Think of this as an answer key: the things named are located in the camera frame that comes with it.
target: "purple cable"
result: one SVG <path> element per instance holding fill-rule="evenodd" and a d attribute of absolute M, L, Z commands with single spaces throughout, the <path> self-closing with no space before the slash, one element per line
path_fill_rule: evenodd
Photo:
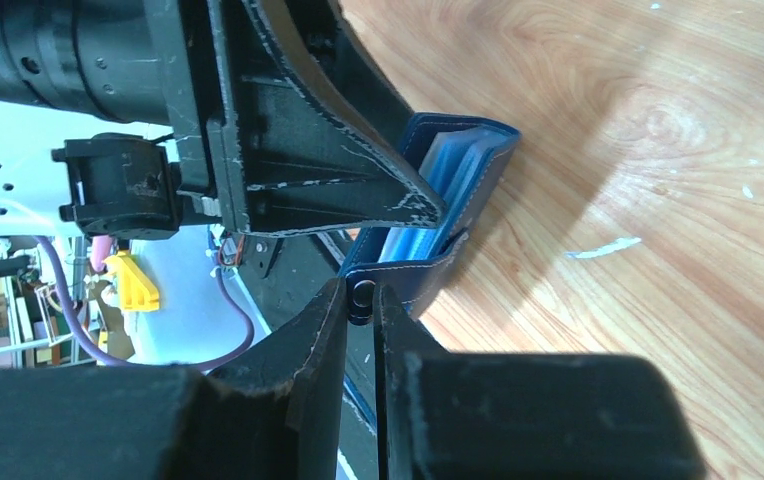
<path fill-rule="evenodd" d="M 73 298 L 70 297 L 70 292 L 67 290 L 67 277 L 64 275 L 64 267 L 61 265 L 61 259 L 58 258 L 58 252 L 55 250 L 55 247 L 52 246 L 52 242 L 50 242 L 48 238 L 35 237 L 35 240 L 37 240 L 38 245 L 40 245 L 44 252 L 46 252 L 46 255 L 49 257 L 49 260 L 52 263 L 52 272 L 55 275 L 55 293 L 58 294 L 58 301 L 60 302 L 61 310 L 64 313 L 64 320 L 67 321 L 67 326 L 70 327 L 70 332 L 73 333 L 73 337 L 75 337 L 76 341 L 79 342 L 79 346 L 88 352 L 91 357 L 108 366 L 143 366 L 139 363 L 128 362 L 121 358 L 109 355 L 103 352 L 95 343 L 93 343 L 93 340 L 88 337 L 87 333 L 82 330 L 82 326 L 79 324 L 79 319 L 76 316 L 76 309 L 73 305 Z M 253 326 L 252 319 L 250 319 L 249 315 L 247 315 L 247 313 L 244 312 L 240 306 L 238 306 L 235 300 L 229 295 L 229 291 L 226 290 L 226 284 L 223 281 L 222 272 L 218 272 L 217 274 L 217 287 L 226 301 L 229 302 L 229 305 L 231 305 L 232 308 L 238 313 L 238 315 L 241 316 L 241 319 L 244 321 L 247 327 L 247 335 L 244 338 L 244 341 L 238 345 L 237 348 L 225 355 L 214 358 L 212 360 L 207 360 L 205 362 L 185 364 L 200 371 L 217 368 L 224 363 L 234 359 L 238 355 L 244 353 L 249 349 L 250 345 L 252 345 L 253 336 L 255 335 L 255 328 Z"/>

